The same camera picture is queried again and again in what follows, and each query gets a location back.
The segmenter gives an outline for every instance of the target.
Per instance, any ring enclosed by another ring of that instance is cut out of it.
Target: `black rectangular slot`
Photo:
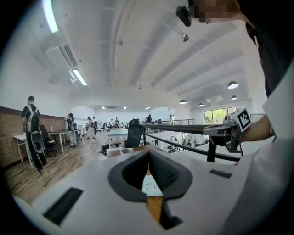
[[[44,217],[59,225],[82,193],[80,189],[70,188],[45,212]]]
[[[232,173],[217,171],[217,170],[211,170],[209,173],[216,174],[218,176],[221,176],[227,179],[229,179],[232,176]]]

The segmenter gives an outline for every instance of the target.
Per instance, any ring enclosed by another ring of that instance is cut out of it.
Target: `black pants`
[[[27,133],[27,140],[28,140],[28,147],[29,147],[29,151],[31,152],[33,162],[34,162],[36,168],[41,169],[42,165],[41,165],[41,163],[40,163],[40,161],[38,159],[36,150],[34,149],[30,133]],[[42,161],[43,164],[46,164],[46,158],[45,158],[45,155],[43,153],[39,153],[39,158],[40,158],[40,160]]]

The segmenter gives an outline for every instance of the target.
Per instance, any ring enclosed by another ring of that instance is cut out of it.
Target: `black t-shirt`
[[[283,79],[294,55],[291,19],[288,3],[238,0],[241,12],[254,25],[246,24],[247,32],[258,46],[261,66],[265,74],[266,95]]]
[[[68,123],[68,131],[74,131],[72,129],[73,121],[70,118],[68,118],[68,119],[66,119],[66,122]]]
[[[31,108],[32,108],[32,111],[35,112],[37,107],[35,105],[31,105]],[[22,118],[26,118],[26,121],[28,121],[30,116],[31,116],[31,112],[29,111],[28,106],[25,106],[22,111]]]

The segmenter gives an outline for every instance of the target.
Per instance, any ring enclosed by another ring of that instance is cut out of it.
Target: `backpack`
[[[71,128],[71,131],[74,131],[74,122],[72,121],[72,123],[70,124],[70,128]]]
[[[40,131],[39,127],[39,115],[38,115],[38,108],[36,107],[36,110],[33,112],[32,107],[28,105],[28,110],[31,113],[31,116],[27,120],[27,131],[30,133],[33,133],[34,131]]]

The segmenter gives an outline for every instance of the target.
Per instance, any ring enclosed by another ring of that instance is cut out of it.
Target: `fluorescent light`
[[[51,0],[42,0],[43,10],[51,33],[58,32],[58,27],[54,18]]]
[[[79,73],[79,71],[77,69],[73,70],[74,74],[77,76],[77,78],[81,81],[81,83],[86,86],[87,83],[85,82],[85,80],[82,78],[81,74]]]
[[[236,83],[235,81],[231,81],[231,82],[228,84],[228,89],[232,90],[232,89],[237,88],[238,86],[239,86],[238,83]]]
[[[237,99],[238,99],[238,97],[235,96],[235,95],[233,95],[232,98],[231,98],[232,101],[235,101],[235,100],[237,100]]]

